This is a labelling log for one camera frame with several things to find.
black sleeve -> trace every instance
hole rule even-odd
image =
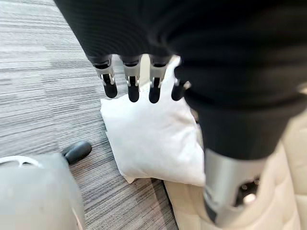
[[[56,0],[92,63],[105,54],[176,54],[204,145],[270,155],[306,107],[307,7],[299,1]]]

white pillow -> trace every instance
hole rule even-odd
[[[197,141],[198,125],[184,99],[173,101],[173,61],[165,74],[160,100],[150,103],[148,92],[138,102],[128,95],[101,99],[101,115],[119,172],[128,183],[136,178],[158,178],[203,186],[204,155]]]

black chair wheel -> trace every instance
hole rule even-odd
[[[63,149],[61,153],[67,160],[68,164],[71,165],[85,158],[91,151],[91,144],[82,140]]]

robotic hand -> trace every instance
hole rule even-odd
[[[120,55],[129,98],[139,98],[140,57],[150,54],[150,96],[159,100],[171,55],[181,57],[172,98],[199,113],[204,206],[219,227],[257,199],[261,172],[288,120],[306,107],[307,19],[293,1],[55,0],[95,67],[117,95]]]

gray carpet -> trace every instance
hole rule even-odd
[[[115,59],[118,95],[127,92]],[[99,113],[102,84],[51,0],[0,0],[0,156],[93,144],[71,167],[88,230],[177,229],[163,185],[118,173]]]

